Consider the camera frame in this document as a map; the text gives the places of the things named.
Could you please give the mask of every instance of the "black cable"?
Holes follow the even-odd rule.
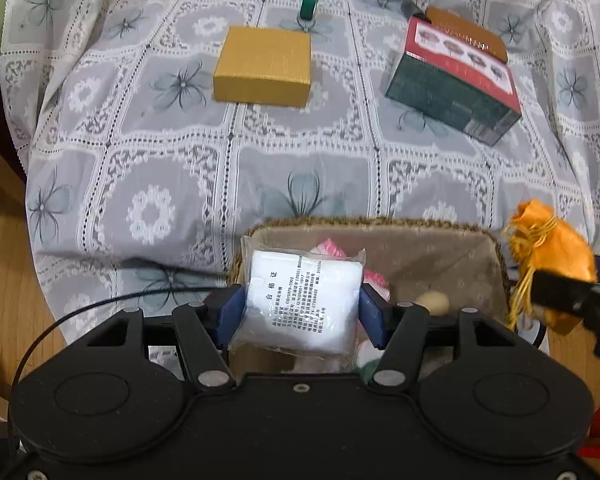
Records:
[[[65,316],[62,316],[60,319],[56,320],[56,322],[52,323],[47,328],[45,328],[42,331],[42,333],[36,338],[36,340],[33,343],[31,343],[31,345],[29,346],[27,351],[24,352],[24,355],[23,355],[22,359],[20,360],[20,363],[18,364],[18,368],[16,369],[16,373],[13,376],[13,382],[11,383],[11,393],[13,393],[14,388],[17,386],[18,382],[20,382],[20,376],[22,375],[22,371],[24,370],[25,364],[27,364],[27,361],[31,357],[31,354],[33,354],[34,350],[38,347],[38,345],[40,343],[42,343],[44,338],[46,336],[48,336],[49,334],[51,334],[53,332],[53,330],[58,328],[65,321],[70,320],[72,317],[78,316],[78,314],[82,314],[83,312],[86,312],[93,308],[105,306],[110,303],[115,303],[117,301],[133,300],[135,298],[142,298],[144,296],[150,296],[152,294],[164,294],[164,293],[174,294],[174,293],[179,293],[179,292],[211,292],[212,290],[218,290],[219,288],[222,288],[222,287],[220,287],[220,286],[185,286],[183,288],[167,287],[167,288],[156,288],[154,290],[141,290],[139,292],[130,292],[129,294],[123,294],[122,296],[116,296],[115,298],[109,298],[107,300],[96,301],[95,303],[91,303],[87,306],[82,306],[82,307],[78,308],[77,310],[74,310],[73,312],[70,312],[70,313],[66,314]],[[15,450],[13,449],[13,423],[11,422],[9,410],[7,410],[7,445],[9,447],[9,458],[11,460],[13,460],[14,455],[15,455]]]

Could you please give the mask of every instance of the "wooden ball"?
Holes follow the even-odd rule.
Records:
[[[446,316],[449,313],[449,298],[437,290],[419,295],[413,303],[426,308],[432,316]]]

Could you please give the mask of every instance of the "woven basket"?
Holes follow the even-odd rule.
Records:
[[[331,238],[347,254],[365,250],[365,267],[385,276],[391,303],[438,290],[448,295],[452,312],[476,306],[501,322],[507,319],[509,281],[498,242],[474,226],[437,220],[300,218],[273,220],[248,235],[271,248],[300,251]],[[230,280],[245,281],[240,251]],[[293,367],[293,356],[246,346],[230,359],[237,376]]]

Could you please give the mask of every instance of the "green tape roll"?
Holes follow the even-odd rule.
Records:
[[[300,5],[300,18],[307,21],[312,20],[317,5],[318,0],[302,0],[302,4]]]

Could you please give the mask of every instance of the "product box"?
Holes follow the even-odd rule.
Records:
[[[310,34],[229,28],[214,72],[216,101],[303,108],[310,87]]]
[[[489,146],[522,115],[507,65],[417,18],[385,95]]]

